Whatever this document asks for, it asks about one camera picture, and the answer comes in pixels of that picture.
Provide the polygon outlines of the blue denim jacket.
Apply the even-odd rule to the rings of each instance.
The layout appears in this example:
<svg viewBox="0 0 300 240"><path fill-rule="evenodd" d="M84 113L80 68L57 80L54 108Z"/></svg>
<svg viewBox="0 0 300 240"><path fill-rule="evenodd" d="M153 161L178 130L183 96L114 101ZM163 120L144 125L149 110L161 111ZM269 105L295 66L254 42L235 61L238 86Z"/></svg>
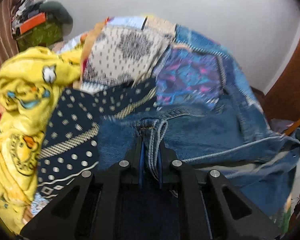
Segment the blue denim jacket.
<svg viewBox="0 0 300 240"><path fill-rule="evenodd" d="M226 94L215 109L201 103L160 105L157 100L151 111L101 120L100 169L122 160L137 139L143 142L143 185L126 191L122 239L179 239L178 194L159 184L162 141L196 170L219 170L268 217L282 216L300 158L300 142L270 129L235 63L243 106L235 106Z"/></svg>

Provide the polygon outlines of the navy dotted patterned cloth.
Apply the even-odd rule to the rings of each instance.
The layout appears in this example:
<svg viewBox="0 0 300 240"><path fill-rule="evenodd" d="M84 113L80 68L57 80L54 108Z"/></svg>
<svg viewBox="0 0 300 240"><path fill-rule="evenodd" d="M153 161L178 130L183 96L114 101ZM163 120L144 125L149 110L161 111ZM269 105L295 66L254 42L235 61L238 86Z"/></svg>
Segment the navy dotted patterned cloth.
<svg viewBox="0 0 300 240"><path fill-rule="evenodd" d="M136 86L99 86L91 94L65 89L47 125L34 200L48 203L81 172L98 165L97 135L103 117L123 119L151 111L156 100L154 78Z"/></svg>

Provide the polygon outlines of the blue patchwork quilt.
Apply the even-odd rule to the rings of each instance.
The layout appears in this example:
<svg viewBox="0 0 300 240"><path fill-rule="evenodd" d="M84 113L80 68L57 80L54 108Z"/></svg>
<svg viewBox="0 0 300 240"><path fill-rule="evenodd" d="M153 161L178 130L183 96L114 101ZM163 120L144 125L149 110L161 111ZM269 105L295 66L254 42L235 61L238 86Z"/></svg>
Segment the blue patchwork quilt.
<svg viewBox="0 0 300 240"><path fill-rule="evenodd" d="M205 36L160 18L109 18L82 37L79 53L78 88L88 93L154 80L160 105L215 109L225 94L235 106L245 104L232 56Z"/></svg>

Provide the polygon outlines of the yellow cartoon blanket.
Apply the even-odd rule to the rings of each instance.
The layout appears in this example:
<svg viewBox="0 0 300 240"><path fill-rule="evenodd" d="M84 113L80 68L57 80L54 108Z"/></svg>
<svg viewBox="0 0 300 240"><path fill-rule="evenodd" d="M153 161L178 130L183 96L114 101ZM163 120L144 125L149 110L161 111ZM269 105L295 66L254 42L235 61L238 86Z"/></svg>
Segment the yellow cartoon blanket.
<svg viewBox="0 0 300 240"><path fill-rule="evenodd" d="M79 50L32 47L0 68L0 218L14 233L37 189L37 162L47 124L63 89L81 75Z"/></svg>

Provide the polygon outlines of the dark grey cushion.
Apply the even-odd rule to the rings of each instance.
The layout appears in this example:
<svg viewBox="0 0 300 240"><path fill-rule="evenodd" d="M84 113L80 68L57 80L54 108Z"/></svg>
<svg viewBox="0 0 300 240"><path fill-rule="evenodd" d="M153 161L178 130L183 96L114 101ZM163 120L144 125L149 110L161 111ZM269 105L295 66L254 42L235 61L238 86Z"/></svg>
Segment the dark grey cushion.
<svg viewBox="0 0 300 240"><path fill-rule="evenodd" d="M47 1L39 6L40 12L51 14L61 24L73 25L73 18L65 9L62 3L57 1Z"/></svg>

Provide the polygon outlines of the orange box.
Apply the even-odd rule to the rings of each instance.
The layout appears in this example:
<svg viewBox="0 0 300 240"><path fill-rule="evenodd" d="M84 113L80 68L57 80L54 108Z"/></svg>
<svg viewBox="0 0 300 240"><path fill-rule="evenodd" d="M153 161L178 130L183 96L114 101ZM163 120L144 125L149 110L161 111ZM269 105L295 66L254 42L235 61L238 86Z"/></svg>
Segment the orange box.
<svg viewBox="0 0 300 240"><path fill-rule="evenodd" d="M33 16L32 18L26 20L22 25L20 26L20 33L24 34L25 32L31 30L32 28L44 23L46 21L46 16L44 12L41 12L37 14L36 16Z"/></svg>

